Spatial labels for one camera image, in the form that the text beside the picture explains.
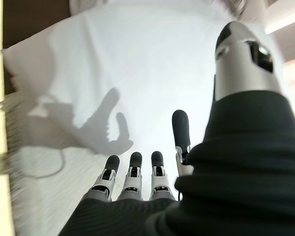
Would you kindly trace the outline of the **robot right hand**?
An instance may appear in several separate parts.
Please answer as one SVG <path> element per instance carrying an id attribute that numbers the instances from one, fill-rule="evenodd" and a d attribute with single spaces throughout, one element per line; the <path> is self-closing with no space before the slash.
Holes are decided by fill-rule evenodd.
<path id="1" fill-rule="evenodd" d="M 216 73 L 204 140 L 187 155 L 175 201 L 105 202 L 89 191 L 62 236 L 295 236 L 295 117 L 247 26 L 230 22 L 215 49 Z"/>

